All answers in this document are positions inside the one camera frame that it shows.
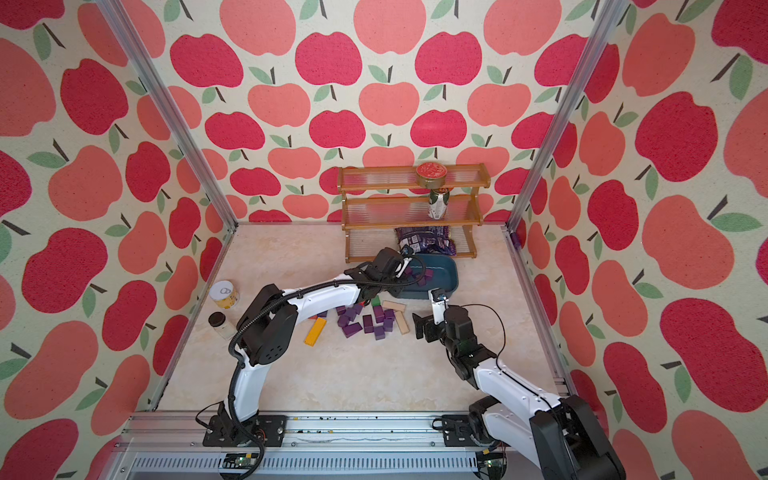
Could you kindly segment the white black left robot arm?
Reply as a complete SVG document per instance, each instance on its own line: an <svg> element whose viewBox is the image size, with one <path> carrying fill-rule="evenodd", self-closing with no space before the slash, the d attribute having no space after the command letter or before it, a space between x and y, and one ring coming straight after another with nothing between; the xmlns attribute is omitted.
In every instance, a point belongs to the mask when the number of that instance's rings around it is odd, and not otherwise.
<svg viewBox="0 0 768 480"><path fill-rule="evenodd" d="M197 423L206 430L206 447L264 446L256 426L261 392L271 364L288 350L295 327L322 312L371 302L379 293L400 293L417 279L407 279L412 261L424 267L413 249L386 247L372 261L348 268L330 280L298 289L263 287L237 323L228 353L236 360L226 397L210 420Z"/></svg>

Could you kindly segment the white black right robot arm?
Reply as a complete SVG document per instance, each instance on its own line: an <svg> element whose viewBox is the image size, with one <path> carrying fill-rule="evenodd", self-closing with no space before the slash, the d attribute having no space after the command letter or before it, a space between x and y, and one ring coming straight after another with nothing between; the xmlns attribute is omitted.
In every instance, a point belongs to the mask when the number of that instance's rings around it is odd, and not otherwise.
<svg viewBox="0 0 768 480"><path fill-rule="evenodd" d="M469 312L429 291L432 314L413 316L416 337L440 342L460 379L486 396L470 407L479 443L504 443L536 465L546 479L625 479L625 468L590 405L560 397L509 369L480 343Z"/></svg>

